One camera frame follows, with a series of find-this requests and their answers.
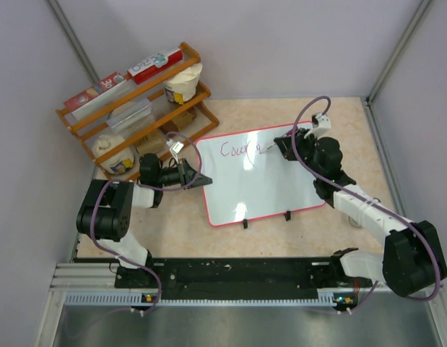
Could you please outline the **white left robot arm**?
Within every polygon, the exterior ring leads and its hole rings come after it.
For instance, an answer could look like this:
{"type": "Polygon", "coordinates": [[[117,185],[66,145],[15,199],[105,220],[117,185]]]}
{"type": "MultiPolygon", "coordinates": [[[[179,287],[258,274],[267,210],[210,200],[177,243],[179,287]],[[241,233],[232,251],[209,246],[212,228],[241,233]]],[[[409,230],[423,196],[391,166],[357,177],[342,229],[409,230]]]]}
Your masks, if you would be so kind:
{"type": "Polygon", "coordinates": [[[208,176],[192,168],[186,159],[168,167],[154,153],[139,159],[139,181],[91,181],[76,218],[77,231],[95,240],[100,248],[131,268],[131,278],[139,286],[151,285],[156,270],[148,265],[148,250],[140,245],[130,227],[131,212],[137,208],[157,208],[171,186],[191,189],[212,184],[208,176]]]}

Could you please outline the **pink-framed whiteboard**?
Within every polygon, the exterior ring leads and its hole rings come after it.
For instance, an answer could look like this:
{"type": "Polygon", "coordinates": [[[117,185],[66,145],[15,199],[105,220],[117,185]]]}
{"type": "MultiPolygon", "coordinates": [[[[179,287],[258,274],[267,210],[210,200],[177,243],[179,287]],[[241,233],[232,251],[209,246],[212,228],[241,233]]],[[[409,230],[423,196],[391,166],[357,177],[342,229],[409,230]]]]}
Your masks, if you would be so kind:
{"type": "Polygon", "coordinates": [[[201,172],[213,180],[204,186],[209,224],[242,223],[325,203],[313,187],[314,177],[297,161],[285,160],[277,147],[260,149],[292,129],[291,124],[204,137],[196,142],[201,172]]]}

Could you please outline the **magenta-capped whiteboard marker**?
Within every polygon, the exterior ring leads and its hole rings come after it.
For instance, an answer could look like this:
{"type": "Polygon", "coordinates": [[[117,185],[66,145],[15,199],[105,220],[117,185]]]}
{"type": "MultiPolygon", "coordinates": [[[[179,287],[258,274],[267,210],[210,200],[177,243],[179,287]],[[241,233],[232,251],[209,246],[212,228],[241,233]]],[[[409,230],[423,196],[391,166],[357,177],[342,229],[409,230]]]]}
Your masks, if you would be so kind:
{"type": "Polygon", "coordinates": [[[280,150],[281,154],[284,155],[290,148],[287,142],[291,134],[292,132],[288,131],[280,136],[276,136],[271,142],[260,149],[260,153],[266,153],[271,148],[277,147],[280,150]]]}

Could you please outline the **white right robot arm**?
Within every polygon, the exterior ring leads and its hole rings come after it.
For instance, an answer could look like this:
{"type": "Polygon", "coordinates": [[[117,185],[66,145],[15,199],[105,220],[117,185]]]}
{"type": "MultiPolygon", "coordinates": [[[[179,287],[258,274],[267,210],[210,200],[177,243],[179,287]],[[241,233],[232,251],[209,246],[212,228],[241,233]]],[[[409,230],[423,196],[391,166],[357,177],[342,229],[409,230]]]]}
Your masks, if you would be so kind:
{"type": "Polygon", "coordinates": [[[383,253],[348,249],[329,268],[331,281],[345,286],[356,277],[385,283],[395,294],[409,297],[421,289],[438,290],[447,266],[435,226],[415,223],[386,209],[368,196],[342,169],[339,142],[317,138],[311,130],[274,138],[282,157],[298,161],[313,174],[316,194],[329,206],[367,229],[383,245],[383,253]]]}

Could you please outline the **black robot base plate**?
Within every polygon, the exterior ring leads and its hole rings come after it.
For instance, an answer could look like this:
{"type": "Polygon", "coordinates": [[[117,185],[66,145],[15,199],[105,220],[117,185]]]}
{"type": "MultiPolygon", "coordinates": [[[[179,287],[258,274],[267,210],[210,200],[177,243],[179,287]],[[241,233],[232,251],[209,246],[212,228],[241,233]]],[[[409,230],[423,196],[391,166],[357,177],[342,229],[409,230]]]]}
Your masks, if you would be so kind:
{"type": "Polygon", "coordinates": [[[151,258],[149,274],[118,267],[114,286],[162,289],[163,299],[312,299],[323,288],[371,281],[344,274],[336,257],[151,258]]]}

